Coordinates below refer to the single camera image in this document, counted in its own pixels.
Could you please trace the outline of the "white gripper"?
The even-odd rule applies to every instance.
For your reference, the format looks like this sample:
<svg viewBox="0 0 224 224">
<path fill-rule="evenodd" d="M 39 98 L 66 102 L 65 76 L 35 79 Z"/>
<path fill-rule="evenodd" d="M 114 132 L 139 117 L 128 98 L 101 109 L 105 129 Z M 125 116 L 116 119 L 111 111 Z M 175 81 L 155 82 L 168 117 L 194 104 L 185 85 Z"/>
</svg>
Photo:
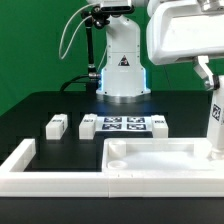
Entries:
<svg viewBox="0 0 224 224">
<path fill-rule="evenodd" d="M 223 76 L 213 75 L 208 56 L 224 57 L 224 0 L 208 11 L 202 10 L 199 0 L 150 0 L 147 13 L 149 60 L 163 65 L 195 57 L 194 70 L 205 88 L 218 90 Z"/>
</svg>

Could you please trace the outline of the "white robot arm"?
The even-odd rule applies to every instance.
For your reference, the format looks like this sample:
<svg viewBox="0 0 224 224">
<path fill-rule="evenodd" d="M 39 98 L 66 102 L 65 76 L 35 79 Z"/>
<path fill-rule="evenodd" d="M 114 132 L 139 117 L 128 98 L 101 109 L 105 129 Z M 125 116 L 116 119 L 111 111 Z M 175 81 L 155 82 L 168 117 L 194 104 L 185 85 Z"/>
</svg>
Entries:
<svg viewBox="0 0 224 224">
<path fill-rule="evenodd" d="M 194 63 L 209 90 L 219 87 L 207 63 L 224 57 L 224 0 L 87 0 L 93 17 L 106 25 L 107 63 L 97 95 L 114 102 L 133 102 L 150 94 L 140 63 L 140 28 L 127 15 L 147 9 L 149 60 L 155 65 Z"/>
</svg>

